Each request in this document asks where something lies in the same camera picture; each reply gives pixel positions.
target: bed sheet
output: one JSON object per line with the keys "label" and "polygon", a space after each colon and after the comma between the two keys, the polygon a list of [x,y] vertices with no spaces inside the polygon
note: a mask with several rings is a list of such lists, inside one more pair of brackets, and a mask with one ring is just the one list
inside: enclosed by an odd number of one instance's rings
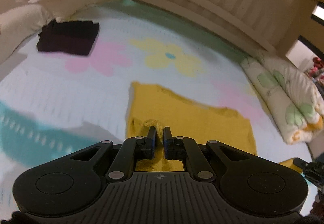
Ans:
{"label": "bed sheet", "polygon": [[[100,22],[89,57],[38,53],[35,34],[12,55],[27,58],[0,82],[2,218],[17,209],[11,188],[23,171],[101,140],[123,142],[133,81],[238,110],[250,119],[265,159],[311,160],[305,143],[282,140],[239,65],[246,55],[215,35],[132,0],[88,8],[72,19]],[[302,214],[315,194],[310,185]]]}

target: yellow flower print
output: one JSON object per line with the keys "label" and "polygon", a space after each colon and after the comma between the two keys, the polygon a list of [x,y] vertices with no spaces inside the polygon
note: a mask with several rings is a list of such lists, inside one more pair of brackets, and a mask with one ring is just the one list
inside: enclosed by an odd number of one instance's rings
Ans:
{"label": "yellow flower print", "polygon": [[130,43],[141,50],[150,53],[145,58],[145,64],[152,69],[165,69],[174,63],[178,72],[185,76],[195,77],[203,73],[199,58],[184,54],[182,49],[175,44],[164,44],[156,39],[130,40]]}

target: yellow cloth in gripper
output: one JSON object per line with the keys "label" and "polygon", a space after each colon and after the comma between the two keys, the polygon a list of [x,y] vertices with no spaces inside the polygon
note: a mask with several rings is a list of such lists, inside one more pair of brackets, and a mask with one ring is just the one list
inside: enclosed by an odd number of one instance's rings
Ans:
{"label": "yellow cloth in gripper", "polygon": [[217,140],[257,155],[251,124],[236,110],[203,105],[159,85],[133,82],[132,87],[127,138],[146,136],[151,126],[157,129],[159,137],[155,158],[138,161],[137,171],[183,171],[181,161],[164,158],[162,132],[165,126],[170,127],[173,136],[190,137],[198,144]]}

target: bed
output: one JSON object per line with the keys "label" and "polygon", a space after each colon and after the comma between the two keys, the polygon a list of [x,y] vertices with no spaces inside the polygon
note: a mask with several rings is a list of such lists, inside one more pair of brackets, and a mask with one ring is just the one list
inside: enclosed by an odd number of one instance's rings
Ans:
{"label": "bed", "polygon": [[[311,161],[305,143],[283,142],[239,65],[244,52],[184,19],[133,0],[88,8],[73,19],[100,22],[94,49],[108,66],[90,57],[78,68],[77,56],[38,53],[37,34],[1,65],[0,73],[8,74],[0,82],[1,217],[17,209],[11,188],[26,169],[102,140],[123,142],[132,81],[158,83],[195,101],[238,110],[250,119],[258,155],[265,159]],[[180,73],[175,64],[150,68],[145,64],[148,52],[132,45],[145,39],[155,46],[180,46],[199,59],[200,71]],[[102,46],[111,51],[105,54]],[[315,195],[310,185],[302,214],[308,214]]]}

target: blue flower center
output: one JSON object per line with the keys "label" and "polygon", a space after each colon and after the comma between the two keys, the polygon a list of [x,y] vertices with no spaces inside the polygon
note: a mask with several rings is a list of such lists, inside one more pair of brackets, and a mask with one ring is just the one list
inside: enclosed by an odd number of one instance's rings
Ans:
{"label": "blue flower center", "polygon": [[165,55],[169,59],[176,59],[176,57],[173,54],[169,53],[169,52],[166,52]]}

